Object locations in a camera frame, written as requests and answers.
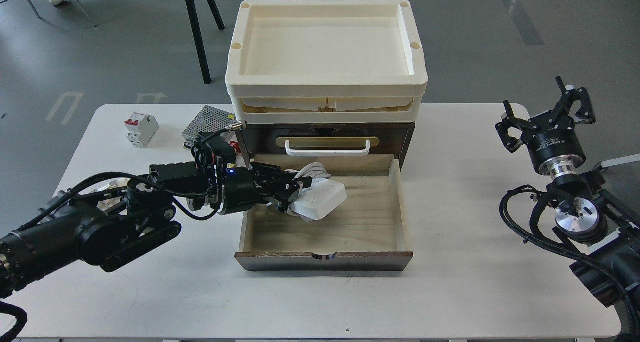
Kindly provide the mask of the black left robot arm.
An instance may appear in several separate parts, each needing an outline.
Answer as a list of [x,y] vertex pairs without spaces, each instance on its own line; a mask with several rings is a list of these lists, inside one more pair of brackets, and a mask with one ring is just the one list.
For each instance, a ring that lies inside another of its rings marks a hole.
[[224,162],[151,165],[148,175],[105,172],[61,191],[29,223],[1,239],[1,297],[82,260],[112,272],[176,238],[188,199],[199,210],[230,214],[272,203],[286,212],[313,178],[279,166]]

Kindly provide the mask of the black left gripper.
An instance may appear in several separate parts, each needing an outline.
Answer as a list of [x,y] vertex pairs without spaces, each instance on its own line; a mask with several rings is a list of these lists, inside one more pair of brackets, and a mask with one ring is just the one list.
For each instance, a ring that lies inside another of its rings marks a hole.
[[298,199],[296,189],[309,188],[311,176],[297,176],[280,166],[251,162],[249,168],[226,169],[222,180],[221,215],[250,210],[258,204],[267,204],[279,212],[287,213]]

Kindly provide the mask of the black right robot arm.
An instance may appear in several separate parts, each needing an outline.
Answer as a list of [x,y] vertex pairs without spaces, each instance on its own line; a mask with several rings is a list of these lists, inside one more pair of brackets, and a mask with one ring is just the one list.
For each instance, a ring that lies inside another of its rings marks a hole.
[[509,152],[526,146],[534,170],[551,177],[546,191],[521,185],[499,205],[509,228],[543,250],[571,258],[573,274],[606,307],[625,305],[629,332],[639,339],[639,215],[605,190],[598,169],[577,173],[586,161],[575,127],[596,116],[585,87],[556,78],[561,97],[553,109],[517,118],[505,101],[495,128]]

